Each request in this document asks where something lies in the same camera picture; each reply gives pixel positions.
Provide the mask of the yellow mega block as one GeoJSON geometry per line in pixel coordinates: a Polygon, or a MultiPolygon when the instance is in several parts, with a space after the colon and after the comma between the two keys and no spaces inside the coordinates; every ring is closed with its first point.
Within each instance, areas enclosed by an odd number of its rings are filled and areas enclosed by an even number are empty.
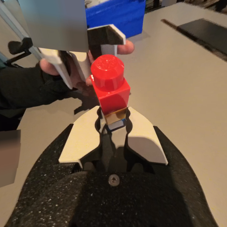
{"type": "Polygon", "coordinates": [[[123,120],[126,118],[127,107],[117,110],[115,112],[104,115],[104,119],[107,125],[113,124],[117,121],[123,120]]]}

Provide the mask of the blue mega block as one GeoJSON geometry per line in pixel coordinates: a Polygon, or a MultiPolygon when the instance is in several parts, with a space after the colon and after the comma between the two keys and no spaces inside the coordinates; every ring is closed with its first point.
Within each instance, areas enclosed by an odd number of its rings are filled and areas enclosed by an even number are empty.
{"type": "Polygon", "coordinates": [[[125,126],[126,126],[126,119],[124,118],[122,120],[119,120],[119,121],[116,121],[114,123],[108,124],[107,131],[112,132],[112,131],[118,130],[120,128],[123,128],[125,126]]]}

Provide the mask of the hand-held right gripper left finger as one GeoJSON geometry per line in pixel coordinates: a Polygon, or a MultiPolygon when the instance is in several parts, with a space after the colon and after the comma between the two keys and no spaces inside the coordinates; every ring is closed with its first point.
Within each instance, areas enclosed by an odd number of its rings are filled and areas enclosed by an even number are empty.
{"type": "Polygon", "coordinates": [[[95,106],[74,123],[59,157],[59,163],[85,163],[101,160],[101,108],[95,106]]]}

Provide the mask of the metal rail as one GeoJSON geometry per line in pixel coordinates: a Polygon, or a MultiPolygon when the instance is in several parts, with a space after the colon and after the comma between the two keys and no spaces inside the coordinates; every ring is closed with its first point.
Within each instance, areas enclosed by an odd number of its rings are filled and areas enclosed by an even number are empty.
{"type": "Polygon", "coordinates": [[[21,41],[30,37],[27,24],[17,0],[0,1],[0,52],[7,58],[11,54],[7,50],[9,41],[21,41]]]}

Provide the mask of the person's left forearm black sleeve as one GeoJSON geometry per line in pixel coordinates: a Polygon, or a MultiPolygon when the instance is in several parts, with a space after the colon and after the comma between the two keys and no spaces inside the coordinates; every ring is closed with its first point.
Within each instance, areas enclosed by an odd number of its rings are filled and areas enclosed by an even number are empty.
{"type": "Polygon", "coordinates": [[[71,89],[61,76],[32,68],[0,69],[0,110],[17,110],[51,104],[66,98],[71,89]]]}

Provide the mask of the blue plastic bin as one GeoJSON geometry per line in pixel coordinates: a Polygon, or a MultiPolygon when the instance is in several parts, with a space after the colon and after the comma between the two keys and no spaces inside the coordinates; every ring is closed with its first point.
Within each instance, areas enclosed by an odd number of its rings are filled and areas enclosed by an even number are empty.
{"type": "Polygon", "coordinates": [[[114,24],[126,38],[143,30],[145,0],[109,0],[85,9],[89,28],[114,24]]]}

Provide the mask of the red mega block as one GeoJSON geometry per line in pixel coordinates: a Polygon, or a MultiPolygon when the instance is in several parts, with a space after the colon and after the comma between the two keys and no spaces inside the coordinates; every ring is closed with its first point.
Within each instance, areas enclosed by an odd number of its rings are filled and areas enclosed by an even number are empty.
{"type": "Polygon", "coordinates": [[[91,65],[90,79],[104,115],[127,107],[131,88],[124,78],[124,63],[118,57],[98,57],[91,65]]]}

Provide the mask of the person's left hand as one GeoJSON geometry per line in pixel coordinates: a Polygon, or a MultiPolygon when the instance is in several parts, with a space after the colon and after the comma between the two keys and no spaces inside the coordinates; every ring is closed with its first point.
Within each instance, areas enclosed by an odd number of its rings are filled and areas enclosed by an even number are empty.
{"type": "MultiPolygon", "coordinates": [[[[135,45],[129,41],[126,40],[125,45],[118,45],[117,47],[117,54],[119,55],[127,55],[131,54],[135,50],[135,45]]],[[[71,56],[67,56],[67,63],[70,66],[70,79],[72,82],[72,87],[74,89],[78,89],[84,96],[94,96],[95,92],[92,86],[92,82],[90,78],[87,78],[86,81],[82,81],[78,69],[74,63],[74,60],[71,56]]],[[[44,71],[47,74],[58,76],[58,71],[55,69],[54,65],[50,64],[47,60],[42,59],[40,61],[40,67],[42,71],[44,71]]]]}

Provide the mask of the black table mat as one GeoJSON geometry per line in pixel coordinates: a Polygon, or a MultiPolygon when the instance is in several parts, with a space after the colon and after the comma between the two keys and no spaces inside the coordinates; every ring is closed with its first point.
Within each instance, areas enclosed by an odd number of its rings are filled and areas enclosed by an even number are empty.
{"type": "Polygon", "coordinates": [[[227,54],[227,27],[202,18],[182,24],[178,28],[227,54]]]}

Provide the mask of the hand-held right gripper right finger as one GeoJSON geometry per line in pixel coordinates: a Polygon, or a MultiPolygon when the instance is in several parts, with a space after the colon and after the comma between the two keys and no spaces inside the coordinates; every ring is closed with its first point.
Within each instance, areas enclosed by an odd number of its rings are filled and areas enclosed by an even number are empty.
{"type": "Polygon", "coordinates": [[[126,113],[126,148],[135,162],[168,165],[153,124],[132,107],[126,113]]]}

